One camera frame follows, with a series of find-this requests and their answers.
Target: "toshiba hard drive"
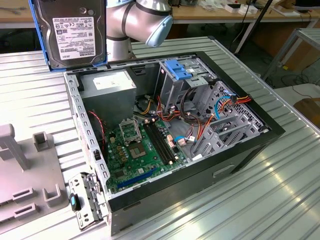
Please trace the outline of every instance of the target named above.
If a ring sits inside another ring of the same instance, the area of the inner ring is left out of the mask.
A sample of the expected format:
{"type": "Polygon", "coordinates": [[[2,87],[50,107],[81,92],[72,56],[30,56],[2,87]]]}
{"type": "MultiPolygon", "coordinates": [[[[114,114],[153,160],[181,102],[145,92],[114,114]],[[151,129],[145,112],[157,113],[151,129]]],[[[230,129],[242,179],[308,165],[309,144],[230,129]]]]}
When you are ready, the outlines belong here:
{"type": "Polygon", "coordinates": [[[29,0],[51,70],[106,62],[105,0],[29,0]]]}

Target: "gray plastic holder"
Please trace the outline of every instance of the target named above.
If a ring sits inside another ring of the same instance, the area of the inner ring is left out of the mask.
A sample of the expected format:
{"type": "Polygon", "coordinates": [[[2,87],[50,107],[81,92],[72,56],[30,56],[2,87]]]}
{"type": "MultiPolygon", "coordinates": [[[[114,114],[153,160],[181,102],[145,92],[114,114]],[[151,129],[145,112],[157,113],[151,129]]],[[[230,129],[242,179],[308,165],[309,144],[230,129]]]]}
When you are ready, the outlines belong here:
{"type": "Polygon", "coordinates": [[[11,124],[0,126],[0,234],[68,205],[53,136],[16,142],[11,124]]]}

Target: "ribbed metal surface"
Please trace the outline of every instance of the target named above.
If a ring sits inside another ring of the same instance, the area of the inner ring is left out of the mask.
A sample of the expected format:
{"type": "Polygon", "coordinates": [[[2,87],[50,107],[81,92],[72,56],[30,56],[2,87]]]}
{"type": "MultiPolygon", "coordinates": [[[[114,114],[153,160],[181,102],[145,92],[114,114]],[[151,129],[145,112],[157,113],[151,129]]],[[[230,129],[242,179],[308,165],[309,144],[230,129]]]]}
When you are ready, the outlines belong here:
{"type": "MultiPolygon", "coordinates": [[[[205,51],[286,130],[244,170],[136,224],[112,239],[319,239],[320,141],[315,130],[219,43],[206,37],[133,45],[137,57],[205,51]]],[[[48,73],[41,52],[0,55],[0,122],[17,139],[54,136],[65,182],[85,172],[61,73],[48,73]]],[[[78,229],[71,207],[25,224],[0,239],[108,239],[106,225],[78,229]]]]}
{"type": "Polygon", "coordinates": [[[297,36],[308,42],[310,45],[320,50],[320,29],[302,28],[297,31],[297,36]]]}

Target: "screw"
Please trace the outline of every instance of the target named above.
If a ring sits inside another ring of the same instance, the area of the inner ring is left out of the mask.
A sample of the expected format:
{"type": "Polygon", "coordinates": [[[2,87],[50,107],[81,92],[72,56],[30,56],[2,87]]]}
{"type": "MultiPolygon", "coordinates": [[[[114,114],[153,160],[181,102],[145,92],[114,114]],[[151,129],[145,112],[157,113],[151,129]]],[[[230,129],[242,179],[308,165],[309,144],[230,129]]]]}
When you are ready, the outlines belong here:
{"type": "Polygon", "coordinates": [[[86,14],[86,13],[87,13],[87,9],[82,6],[82,7],[79,8],[79,12],[80,12],[81,14],[86,14]]]}
{"type": "Polygon", "coordinates": [[[90,9],[90,10],[88,11],[88,14],[89,14],[90,16],[92,16],[92,15],[95,14],[95,11],[93,11],[93,10],[90,9]]]}

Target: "open computer tower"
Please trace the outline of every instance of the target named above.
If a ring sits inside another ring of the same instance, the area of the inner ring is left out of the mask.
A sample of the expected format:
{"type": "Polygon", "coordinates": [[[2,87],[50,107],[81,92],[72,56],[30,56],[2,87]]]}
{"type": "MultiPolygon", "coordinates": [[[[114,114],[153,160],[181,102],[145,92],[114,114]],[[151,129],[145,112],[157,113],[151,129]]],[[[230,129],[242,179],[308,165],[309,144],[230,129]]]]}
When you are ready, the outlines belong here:
{"type": "Polygon", "coordinates": [[[91,169],[69,180],[81,230],[104,220],[114,235],[238,172],[285,132],[204,52],[64,78],[91,169]]]}

